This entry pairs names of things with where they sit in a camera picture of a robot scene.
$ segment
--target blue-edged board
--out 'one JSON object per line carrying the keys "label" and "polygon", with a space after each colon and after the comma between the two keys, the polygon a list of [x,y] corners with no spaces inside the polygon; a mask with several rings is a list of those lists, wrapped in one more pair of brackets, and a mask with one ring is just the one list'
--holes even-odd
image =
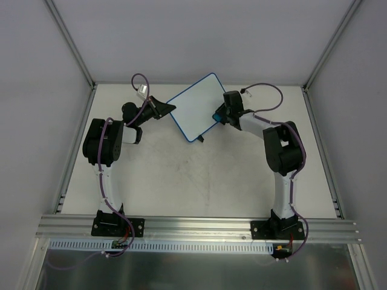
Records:
{"label": "blue-edged board", "polygon": [[188,142],[216,125],[212,115],[223,104],[224,92],[216,74],[210,73],[167,101],[176,106],[171,116]]}

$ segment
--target blue border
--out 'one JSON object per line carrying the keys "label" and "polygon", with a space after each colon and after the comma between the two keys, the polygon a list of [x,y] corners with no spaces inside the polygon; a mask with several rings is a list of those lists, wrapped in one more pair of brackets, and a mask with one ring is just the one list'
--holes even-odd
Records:
{"label": "blue border", "polygon": [[[169,101],[167,101],[167,104],[168,104],[170,101],[172,101],[173,99],[177,98],[177,97],[178,97],[179,95],[181,95],[182,93],[184,93],[185,91],[187,91],[188,89],[190,89],[191,87],[195,86],[197,83],[199,83],[199,82],[201,82],[202,80],[204,80],[206,77],[211,76],[212,74],[213,74],[213,75],[216,77],[216,79],[218,80],[218,82],[219,82],[220,86],[222,87],[223,91],[226,92],[226,90],[223,88],[223,85],[222,85],[222,83],[220,82],[218,76],[217,76],[214,72],[210,72],[208,75],[206,75],[205,77],[199,79],[196,83],[194,83],[193,85],[189,86],[189,87],[186,88],[184,91],[182,91],[181,93],[177,94],[175,97],[171,98]],[[172,119],[174,119],[174,121],[175,121],[177,127],[179,128],[179,130],[181,131],[181,133],[183,133],[185,139],[186,139],[188,142],[192,143],[192,142],[194,142],[195,140],[198,139],[199,136],[196,137],[196,138],[193,139],[193,140],[188,140],[186,134],[184,134],[184,131],[181,129],[179,123],[177,123],[175,117],[172,115],[172,112],[169,113],[169,114],[171,115]],[[208,128],[207,130],[205,130],[203,133],[201,133],[201,134],[199,134],[199,135],[203,135],[204,133],[206,133],[209,129],[211,129],[212,127],[214,127],[214,126],[215,126],[216,124],[218,124],[218,123],[219,123],[219,122],[215,122],[214,125],[212,125],[210,128]]]}

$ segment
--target table surface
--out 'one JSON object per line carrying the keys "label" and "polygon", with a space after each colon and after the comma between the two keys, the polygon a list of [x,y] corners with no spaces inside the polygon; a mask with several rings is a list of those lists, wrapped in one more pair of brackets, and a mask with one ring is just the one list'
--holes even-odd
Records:
{"label": "table surface", "polygon": [[[151,94],[166,102],[189,85],[151,85]],[[242,86],[224,86],[225,90]],[[296,208],[306,218],[336,218],[316,140],[300,87],[281,86],[280,108],[261,113],[273,121],[294,121],[307,152],[307,163],[296,182]],[[276,105],[270,87],[250,90],[245,109]],[[141,105],[131,85],[98,85],[83,140],[93,118],[122,120],[126,102]],[[140,216],[200,216],[266,218],[274,203],[273,172],[264,142],[256,136],[218,124],[204,143],[188,143],[170,115],[144,123],[140,144],[123,144],[115,164],[125,213]],[[62,213],[95,214],[99,191],[93,168],[82,155],[74,166]]]}

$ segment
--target white tabletop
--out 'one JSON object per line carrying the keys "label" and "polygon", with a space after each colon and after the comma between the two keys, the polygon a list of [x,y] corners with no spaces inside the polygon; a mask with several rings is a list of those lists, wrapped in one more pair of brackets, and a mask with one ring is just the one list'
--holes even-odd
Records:
{"label": "white tabletop", "polygon": [[[189,85],[151,85],[151,94],[166,102]],[[224,86],[226,90],[241,86]],[[296,208],[306,218],[336,218],[316,140],[300,87],[282,86],[284,102],[261,115],[294,121],[307,151],[296,184]],[[270,108],[279,101],[270,87],[250,90],[245,109]],[[83,138],[93,118],[122,120],[126,102],[141,100],[131,85],[98,85]],[[123,144],[116,173],[125,213],[141,216],[266,218],[274,202],[274,176],[264,142],[221,124],[188,143],[170,115],[144,123],[140,144]],[[93,168],[80,148],[62,213],[96,214],[99,191]]]}

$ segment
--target gray wall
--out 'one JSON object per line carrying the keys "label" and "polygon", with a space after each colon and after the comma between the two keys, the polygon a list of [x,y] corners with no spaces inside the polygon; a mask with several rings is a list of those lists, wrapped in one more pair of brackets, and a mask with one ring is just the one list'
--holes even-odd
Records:
{"label": "gray wall", "polygon": [[352,0],[55,0],[96,81],[304,84]]}
{"label": "gray wall", "polygon": [[88,98],[43,1],[0,2],[0,289],[15,289]]}
{"label": "gray wall", "polygon": [[386,1],[364,1],[311,88],[346,217],[358,221],[380,289],[387,289],[386,12]]}

